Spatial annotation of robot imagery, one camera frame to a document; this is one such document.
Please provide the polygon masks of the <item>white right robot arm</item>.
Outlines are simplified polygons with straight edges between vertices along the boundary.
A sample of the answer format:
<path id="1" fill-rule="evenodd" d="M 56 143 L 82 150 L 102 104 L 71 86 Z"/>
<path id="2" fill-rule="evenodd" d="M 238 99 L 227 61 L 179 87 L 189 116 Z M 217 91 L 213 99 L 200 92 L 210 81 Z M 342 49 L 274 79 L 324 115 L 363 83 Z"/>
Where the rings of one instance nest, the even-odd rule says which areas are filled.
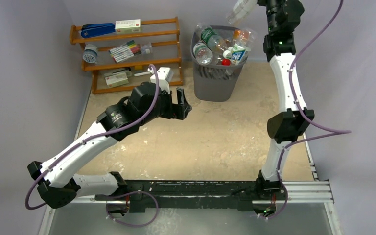
<path id="1" fill-rule="evenodd" d="M 293 32 L 305 11 L 302 3 L 298 0 L 259 0 L 257 4 L 265 7 L 268 34 L 264 37 L 263 51 L 275 76 L 280 103 L 279 113 L 267 122 L 270 147 L 255 186 L 256 195 L 267 199 L 285 191 L 281 177 L 289 149 L 308 128 L 305 117 L 314 119 L 314 111 L 306 107 L 300 86 L 290 86 L 290 82 L 298 81 L 292 66 L 296 57 Z"/>

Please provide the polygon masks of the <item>blue stapler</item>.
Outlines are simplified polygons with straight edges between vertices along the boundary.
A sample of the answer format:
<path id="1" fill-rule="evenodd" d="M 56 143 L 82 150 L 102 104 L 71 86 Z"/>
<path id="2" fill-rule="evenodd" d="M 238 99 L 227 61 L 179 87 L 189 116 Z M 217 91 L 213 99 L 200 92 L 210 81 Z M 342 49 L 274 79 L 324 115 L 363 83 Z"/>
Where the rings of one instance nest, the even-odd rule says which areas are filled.
<path id="1" fill-rule="evenodd" d="M 115 23 L 94 23 L 86 24 L 81 28 L 82 38 L 98 37 L 115 32 Z"/>

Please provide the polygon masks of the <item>white red box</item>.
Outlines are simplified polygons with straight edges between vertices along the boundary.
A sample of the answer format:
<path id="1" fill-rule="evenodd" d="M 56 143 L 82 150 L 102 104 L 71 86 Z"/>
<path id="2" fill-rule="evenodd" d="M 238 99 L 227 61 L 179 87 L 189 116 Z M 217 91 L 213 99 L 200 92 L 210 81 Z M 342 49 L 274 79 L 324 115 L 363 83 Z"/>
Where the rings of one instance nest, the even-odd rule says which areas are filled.
<path id="1" fill-rule="evenodd" d="M 115 32 L 116 34 L 132 34 L 140 33 L 141 30 L 141 20 L 120 20 L 115 22 Z"/>

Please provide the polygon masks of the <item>dark green label bottle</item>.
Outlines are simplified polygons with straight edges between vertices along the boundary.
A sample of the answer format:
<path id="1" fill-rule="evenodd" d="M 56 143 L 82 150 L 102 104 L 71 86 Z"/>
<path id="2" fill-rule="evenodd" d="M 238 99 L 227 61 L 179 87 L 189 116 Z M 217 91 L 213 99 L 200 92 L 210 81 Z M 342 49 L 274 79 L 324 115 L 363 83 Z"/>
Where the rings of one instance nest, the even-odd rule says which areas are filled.
<path id="1" fill-rule="evenodd" d="M 228 49 L 226 41 L 210 25 L 198 23 L 195 33 L 212 52 L 222 55 Z"/>

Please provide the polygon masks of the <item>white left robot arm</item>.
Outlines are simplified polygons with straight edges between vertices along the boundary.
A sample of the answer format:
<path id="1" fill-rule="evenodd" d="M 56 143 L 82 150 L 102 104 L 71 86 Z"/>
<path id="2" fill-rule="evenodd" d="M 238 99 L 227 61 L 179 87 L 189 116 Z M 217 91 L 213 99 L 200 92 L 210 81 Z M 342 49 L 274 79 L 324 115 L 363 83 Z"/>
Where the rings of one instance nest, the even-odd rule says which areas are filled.
<path id="1" fill-rule="evenodd" d="M 108 106 L 81 137 L 57 156 L 42 163 L 31 162 L 27 169 L 44 203 L 57 209 L 88 195 L 106 195 L 114 200 L 124 198 L 127 183 L 120 173 L 80 175 L 78 171 L 105 149 L 155 118 L 184 120 L 192 107 L 183 88 L 177 88 L 176 92 L 178 101 L 174 104 L 171 91 L 152 82 L 143 82 L 130 96 Z"/>

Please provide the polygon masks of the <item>green label water bottle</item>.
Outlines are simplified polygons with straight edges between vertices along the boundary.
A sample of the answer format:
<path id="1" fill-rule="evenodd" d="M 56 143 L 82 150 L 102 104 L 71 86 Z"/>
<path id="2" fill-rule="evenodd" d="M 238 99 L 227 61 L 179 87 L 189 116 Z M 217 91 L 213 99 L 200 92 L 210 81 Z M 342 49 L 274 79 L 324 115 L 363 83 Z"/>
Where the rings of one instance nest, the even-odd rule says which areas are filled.
<path id="1" fill-rule="evenodd" d="M 206 66 L 212 62 L 213 52 L 201 41 L 197 42 L 192 49 L 195 60 L 198 64 Z"/>

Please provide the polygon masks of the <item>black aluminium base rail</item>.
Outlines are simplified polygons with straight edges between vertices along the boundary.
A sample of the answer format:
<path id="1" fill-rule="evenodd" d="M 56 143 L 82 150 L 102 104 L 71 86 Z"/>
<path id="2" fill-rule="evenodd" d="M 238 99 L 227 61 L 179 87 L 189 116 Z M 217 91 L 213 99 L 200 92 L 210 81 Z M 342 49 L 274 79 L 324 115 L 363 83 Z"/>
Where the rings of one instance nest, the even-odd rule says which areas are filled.
<path id="1" fill-rule="evenodd" d="M 329 203 L 333 195 L 327 181 L 289 181 L 285 191 L 261 197 L 254 181 L 162 181 L 127 180 L 116 197 L 90 194 L 75 198 L 78 203 L 128 205 L 131 213 L 148 208 L 236 209 L 240 212 L 270 212 L 287 203 Z"/>

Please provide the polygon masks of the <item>red cap water bottle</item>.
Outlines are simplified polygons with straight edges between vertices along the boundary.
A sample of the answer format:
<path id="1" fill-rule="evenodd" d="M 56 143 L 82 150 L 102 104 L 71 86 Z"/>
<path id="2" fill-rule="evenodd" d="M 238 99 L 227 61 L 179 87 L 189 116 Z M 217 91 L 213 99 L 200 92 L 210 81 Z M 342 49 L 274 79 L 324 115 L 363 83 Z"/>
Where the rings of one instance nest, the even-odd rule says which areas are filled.
<path id="1" fill-rule="evenodd" d="M 231 60 L 230 59 L 223 59 L 222 60 L 222 65 L 223 66 L 230 66 L 231 65 Z"/>

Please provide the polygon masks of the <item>wooden shelf rack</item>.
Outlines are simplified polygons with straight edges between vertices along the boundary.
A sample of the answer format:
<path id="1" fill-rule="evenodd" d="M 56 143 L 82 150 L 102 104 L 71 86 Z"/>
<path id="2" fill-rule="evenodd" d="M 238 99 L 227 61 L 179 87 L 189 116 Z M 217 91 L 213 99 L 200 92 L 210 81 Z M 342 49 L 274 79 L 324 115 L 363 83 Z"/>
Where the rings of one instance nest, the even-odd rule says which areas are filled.
<path id="1" fill-rule="evenodd" d="M 135 77 L 135 73 L 145 72 L 148 65 L 156 68 L 170 67 L 175 75 L 179 69 L 179 79 L 172 80 L 170 86 L 183 85 L 182 52 L 180 46 L 180 26 L 178 17 L 160 20 L 141 21 L 140 33 L 132 34 L 106 34 L 92 38 L 82 38 L 82 26 L 73 25 L 70 30 L 69 40 L 72 45 L 79 44 L 84 52 L 86 44 L 98 47 L 97 62 L 90 64 L 81 61 L 82 70 L 92 73 L 92 93 L 103 94 L 130 91 L 141 82 L 149 81 L 151 75 Z M 141 54 L 116 63 L 108 50 L 118 47 L 128 41 L 134 40 L 141 48 Z M 109 88 L 105 77 L 116 73 L 126 73 L 129 83 L 126 85 Z"/>

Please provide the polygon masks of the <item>blue white label bottle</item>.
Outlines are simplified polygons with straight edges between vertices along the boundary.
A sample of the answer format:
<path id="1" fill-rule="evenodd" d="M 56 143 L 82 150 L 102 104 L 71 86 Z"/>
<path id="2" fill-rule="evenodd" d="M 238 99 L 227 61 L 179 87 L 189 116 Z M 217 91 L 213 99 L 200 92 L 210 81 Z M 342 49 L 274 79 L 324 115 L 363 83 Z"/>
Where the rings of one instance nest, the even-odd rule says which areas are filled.
<path id="1" fill-rule="evenodd" d="M 231 41 L 231 46 L 229 47 L 229 51 L 232 53 L 230 57 L 231 65 L 238 65 L 247 59 L 258 37 L 257 32 L 248 27 L 240 30 L 241 34 L 236 41 Z"/>

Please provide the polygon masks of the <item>orange juice bottle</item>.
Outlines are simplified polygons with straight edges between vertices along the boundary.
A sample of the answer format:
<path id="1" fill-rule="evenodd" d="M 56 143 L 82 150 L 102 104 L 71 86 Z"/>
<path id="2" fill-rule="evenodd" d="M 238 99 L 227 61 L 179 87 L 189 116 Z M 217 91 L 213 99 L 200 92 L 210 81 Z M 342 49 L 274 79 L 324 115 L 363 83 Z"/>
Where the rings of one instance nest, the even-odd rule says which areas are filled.
<path id="1" fill-rule="evenodd" d="M 233 41 L 236 41 L 238 36 L 241 34 L 241 30 L 240 29 L 236 29 L 234 32 L 233 32 L 233 36 L 232 36 L 232 42 Z"/>

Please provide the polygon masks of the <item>green white carton box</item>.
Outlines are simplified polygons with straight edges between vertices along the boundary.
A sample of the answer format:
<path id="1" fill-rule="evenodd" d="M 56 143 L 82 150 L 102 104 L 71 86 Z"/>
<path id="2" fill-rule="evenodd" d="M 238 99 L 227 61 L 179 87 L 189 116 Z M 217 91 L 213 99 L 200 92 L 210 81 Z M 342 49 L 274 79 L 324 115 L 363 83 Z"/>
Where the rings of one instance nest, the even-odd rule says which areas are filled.
<path id="1" fill-rule="evenodd" d="M 105 77 L 105 82 L 107 87 L 114 88 L 129 83 L 128 76 L 126 73 L 116 73 Z"/>

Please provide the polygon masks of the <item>grey mesh waste bin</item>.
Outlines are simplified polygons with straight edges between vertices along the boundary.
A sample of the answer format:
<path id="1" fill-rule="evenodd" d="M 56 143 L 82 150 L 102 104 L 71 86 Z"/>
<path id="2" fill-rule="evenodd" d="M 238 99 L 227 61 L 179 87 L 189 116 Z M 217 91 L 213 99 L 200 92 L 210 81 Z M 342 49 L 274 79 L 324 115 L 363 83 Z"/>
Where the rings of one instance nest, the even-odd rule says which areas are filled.
<path id="1" fill-rule="evenodd" d="M 194 32 L 190 45 L 190 55 L 193 60 L 194 93 L 196 97 L 204 101 L 227 101 L 235 88 L 242 71 L 244 62 L 238 65 L 223 66 L 223 59 L 230 59 L 231 40 L 233 32 L 237 29 L 230 26 L 211 25 L 227 43 L 228 49 L 221 55 L 213 52 L 213 59 L 209 65 L 203 66 L 196 62 L 192 52 L 193 46 L 201 41 Z"/>

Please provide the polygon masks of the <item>clear bottle white label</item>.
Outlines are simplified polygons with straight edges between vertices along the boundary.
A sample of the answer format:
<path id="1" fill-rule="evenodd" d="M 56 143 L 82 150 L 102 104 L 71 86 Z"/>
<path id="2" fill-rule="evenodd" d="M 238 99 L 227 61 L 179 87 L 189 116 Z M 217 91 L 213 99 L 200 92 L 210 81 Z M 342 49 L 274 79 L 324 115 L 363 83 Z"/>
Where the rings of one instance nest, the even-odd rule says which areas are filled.
<path id="1" fill-rule="evenodd" d="M 228 23 L 234 25 L 243 20 L 254 10 L 257 3 L 257 0 L 238 0 L 232 10 L 226 15 Z"/>

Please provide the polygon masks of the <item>white tape roll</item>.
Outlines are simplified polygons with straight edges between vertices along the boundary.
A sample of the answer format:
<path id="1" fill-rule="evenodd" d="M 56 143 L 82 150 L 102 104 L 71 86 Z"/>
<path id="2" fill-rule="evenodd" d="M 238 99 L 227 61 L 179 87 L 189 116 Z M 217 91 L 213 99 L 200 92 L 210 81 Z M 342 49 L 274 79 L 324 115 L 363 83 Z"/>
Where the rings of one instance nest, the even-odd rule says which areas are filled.
<path id="1" fill-rule="evenodd" d="M 82 55 L 82 59 L 87 63 L 94 64 L 97 62 L 97 58 L 98 47 L 93 44 L 86 44 Z"/>

